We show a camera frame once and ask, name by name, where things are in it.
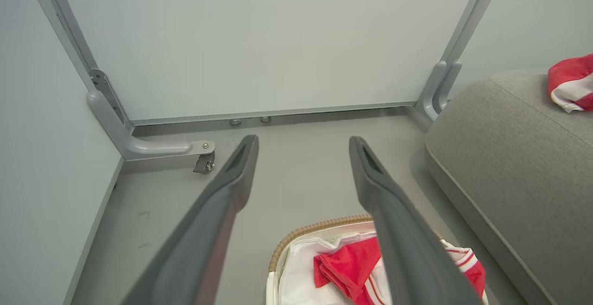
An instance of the red garment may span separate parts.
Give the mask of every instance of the red garment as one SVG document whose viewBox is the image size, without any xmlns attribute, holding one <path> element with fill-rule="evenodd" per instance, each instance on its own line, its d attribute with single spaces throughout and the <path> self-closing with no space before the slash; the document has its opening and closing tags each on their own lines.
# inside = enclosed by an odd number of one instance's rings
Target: red garment
<svg viewBox="0 0 593 305">
<path fill-rule="evenodd" d="M 548 94 L 567 113 L 593 111 L 593 54 L 552 66 L 548 71 Z"/>
<path fill-rule="evenodd" d="M 477 294 L 486 298 L 486 271 L 471 248 L 456 248 L 449 242 L 439 240 L 445 247 L 455 265 L 463 273 Z M 378 297 L 377 290 L 369 279 L 377 262 L 381 258 L 381 249 L 377 238 L 355 242 L 340 248 L 335 254 L 321 254 L 313 258 L 313 277 L 315 287 L 320 288 L 332 282 L 343 294 L 356 305 L 375 305 L 369 296 L 371 290 Z"/>
<path fill-rule="evenodd" d="M 345 245 L 335 254 L 313 258 L 315 286 L 333 282 L 356 305 L 373 305 L 365 282 L 381 258 L 377 238 Z"/>
</svg>

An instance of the light gray wall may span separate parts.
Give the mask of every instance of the light gray wall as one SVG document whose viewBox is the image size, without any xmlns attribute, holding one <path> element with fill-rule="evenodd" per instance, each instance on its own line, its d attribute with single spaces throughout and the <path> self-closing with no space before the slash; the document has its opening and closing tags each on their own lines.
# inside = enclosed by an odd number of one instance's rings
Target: light gray wall
<svg viewBox="0 0 593 305">
<path fill-rule="evenodd" d="M 69 0 L 133 121 L 416 102 L 468 0 Z"/>
<path fill-rule="evenodd" d="M 0 304 L 62 304 L 121 156 L 38 1 L 0 16 Z"/>
<path fill-rule="evenodd" d="M 483 77 L 593 53 L 593 0 L 492 0 L 449 98 Z"/>
</svg>

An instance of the gray floor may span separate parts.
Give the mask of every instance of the gray floor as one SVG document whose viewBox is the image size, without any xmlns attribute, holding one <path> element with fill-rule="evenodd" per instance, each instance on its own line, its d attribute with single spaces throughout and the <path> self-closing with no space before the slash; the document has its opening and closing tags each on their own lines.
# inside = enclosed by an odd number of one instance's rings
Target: gray floor
<svg viewBox="0 0 593 305">
<path fill-rule="evenodd" d="M 356 199 L 348 139 L 366 139 L 429 225 L 453 244 L 472 247 L 487 271 L 492 305 L 523 299 L 428 174 L 423 134 L 428 124 L 413 108 L 290 115 L 141 127 L 146 140 L 213 140 L 222 165 L 246 134 L 260 139 L 252 193 L 239 213 L 217 305 L 262 305 L 271 254 L 298 227 L 364 214 Z M 101 221 L 74 304 L 117 305 L 190 204 L 215 175 L 191 172 L 195 157 L 125 163 Z"/>
</svg>

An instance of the gray upholstered couch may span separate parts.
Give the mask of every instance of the gray upholstered couch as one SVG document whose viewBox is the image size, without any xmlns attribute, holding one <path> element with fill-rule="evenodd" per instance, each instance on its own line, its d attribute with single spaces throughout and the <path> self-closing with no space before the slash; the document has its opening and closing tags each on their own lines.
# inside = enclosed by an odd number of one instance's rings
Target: gray upholstered couch
<svg viewBox="0 0 593 305">
<path fill-rule="evenodd" d="M 593 113 L 565 113 L 543 69 L 493 75 L 426 135 L 438 184 L 528 303 L 593 304 Z"/>
</svg>

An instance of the white garment with red stripes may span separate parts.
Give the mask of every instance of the white garment with red stripes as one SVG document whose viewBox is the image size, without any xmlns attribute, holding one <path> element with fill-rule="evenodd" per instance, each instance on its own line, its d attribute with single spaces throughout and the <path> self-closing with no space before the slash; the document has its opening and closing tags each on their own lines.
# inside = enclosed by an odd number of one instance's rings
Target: white garment with red stripes
<svg viewBox="0 0 593 305">
<path fill-rule="evenodd" d="M 446 242 L 439 240 L 445 252 L 451 256 L 455 265 L 469 280 L 470 284 L 474 286 L 478 295 L 481 295 L 482 304 L 488 305 L 488 297 L 486 296 L 486 271 L 471 248 L 458 248 Z M 366 291 L 375 305 L 391 305 L 391 295 L 389 292 L 389 285 L 387 284 L 387 275 L 385 274 L 385 265 L 383 258 L 379 259 L 375 269 L 373 269 L 368 280 L 365 282 Z"/>
<path fill-rule="evenodd" d="M 593 54 L 552 66 L 548 71 L 548 93 L 566 113 L 593 111 Z"/>
</svg>

